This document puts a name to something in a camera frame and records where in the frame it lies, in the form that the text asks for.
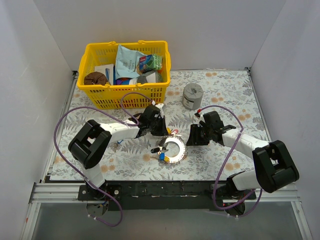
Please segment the key with blue white tag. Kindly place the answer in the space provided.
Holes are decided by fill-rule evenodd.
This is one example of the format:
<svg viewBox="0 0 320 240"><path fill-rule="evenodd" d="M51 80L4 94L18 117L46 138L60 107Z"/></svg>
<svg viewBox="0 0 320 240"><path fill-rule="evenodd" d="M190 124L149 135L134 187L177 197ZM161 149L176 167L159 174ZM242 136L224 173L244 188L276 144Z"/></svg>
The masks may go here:
<svg viewBox="0 0 320 240"><path fill-rule="evenodd" d="M112 145L112 150L113 152L117 152L117 151L120 151L122 146L121 146L121 143L123 142L124 140L118 140L118 141L115 141Z"/></svg>

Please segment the blue key tag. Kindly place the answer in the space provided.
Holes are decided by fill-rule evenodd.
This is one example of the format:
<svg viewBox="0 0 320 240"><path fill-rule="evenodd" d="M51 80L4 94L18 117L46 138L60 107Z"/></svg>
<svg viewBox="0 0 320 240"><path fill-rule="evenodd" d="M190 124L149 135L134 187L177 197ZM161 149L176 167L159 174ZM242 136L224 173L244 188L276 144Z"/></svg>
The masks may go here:
<svg viewBox="0 0 320 240"><path fill-rule="evenodd" d="M165 160L165 154L164 154L164 153L161 153L161 154L159 155L159 160L160 160L160 161L164 161L164 160Z"/></svg>

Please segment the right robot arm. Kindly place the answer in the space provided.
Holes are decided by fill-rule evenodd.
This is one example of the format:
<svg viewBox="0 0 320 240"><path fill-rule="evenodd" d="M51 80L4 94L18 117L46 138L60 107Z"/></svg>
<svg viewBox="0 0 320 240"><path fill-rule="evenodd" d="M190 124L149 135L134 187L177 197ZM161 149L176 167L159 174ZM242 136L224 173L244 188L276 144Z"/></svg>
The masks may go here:
<svg viewBox="0 0 320 240"><path fill-rule="evenodd" d="M218 190L232 199L237 199L246 190L263 189L273 193L300 178L298 169L286 147L280 141L268 142L241 134L233 125L224 125L216 111L201 114L190 126L187 146L206 146L215 142L224 147L234 148L249 157L254 163L254 170L242 171L229 176L226 184Z"/></svg>

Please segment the black key tag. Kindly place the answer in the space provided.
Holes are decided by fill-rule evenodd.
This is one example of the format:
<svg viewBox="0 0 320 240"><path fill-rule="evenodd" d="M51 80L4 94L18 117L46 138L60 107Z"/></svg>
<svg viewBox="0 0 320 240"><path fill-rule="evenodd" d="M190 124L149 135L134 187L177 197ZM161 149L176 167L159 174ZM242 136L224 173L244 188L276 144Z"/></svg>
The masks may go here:
<svg viewBox="0 0 320 240"><path fill-rule="evenodd" d="M150 152L153 153L153 154L154 154L154 153L158 153L158 152L160 152L160 151L161 151L161 150L160 150L159 147L156 147L156 148L153 148L153 149L150 150Z"/></svg>

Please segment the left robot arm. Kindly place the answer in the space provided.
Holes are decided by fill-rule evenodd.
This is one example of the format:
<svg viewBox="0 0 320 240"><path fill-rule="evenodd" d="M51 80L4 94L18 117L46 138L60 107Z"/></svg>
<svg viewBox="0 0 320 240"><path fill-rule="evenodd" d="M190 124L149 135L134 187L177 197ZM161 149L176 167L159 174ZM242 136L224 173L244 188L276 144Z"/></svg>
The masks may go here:
<svg viewBox="0 0 320 240"><path fill-rule="evenodd" d="M89 194L95 200L106 196L106 183L100 168L100 161L110 143L125 139L137 139L147 133L153 136L167 136L164 104L147 106L143 113L136 114L123 123L102 123L89 120L68 145L72 156L80 162L84 177L90 183Z"/></svg>

